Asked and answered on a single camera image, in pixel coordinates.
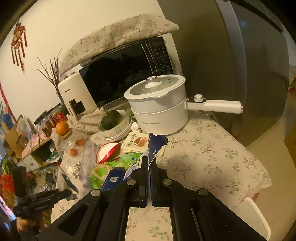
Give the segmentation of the person's left hand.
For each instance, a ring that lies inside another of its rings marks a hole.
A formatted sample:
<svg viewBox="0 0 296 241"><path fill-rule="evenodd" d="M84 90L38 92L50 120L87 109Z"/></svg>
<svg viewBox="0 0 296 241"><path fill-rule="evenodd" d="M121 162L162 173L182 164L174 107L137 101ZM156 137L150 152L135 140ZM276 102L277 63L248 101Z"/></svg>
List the person's left hand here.
<svg viewBox="0 0 296 241"><path fill-rule="evenodd" d="M38 227L38 231L42 232L47 225L43 218L31 218L31 217L17 217L16 218L16 229L18 232L28 232L29 227Z"/></svg>

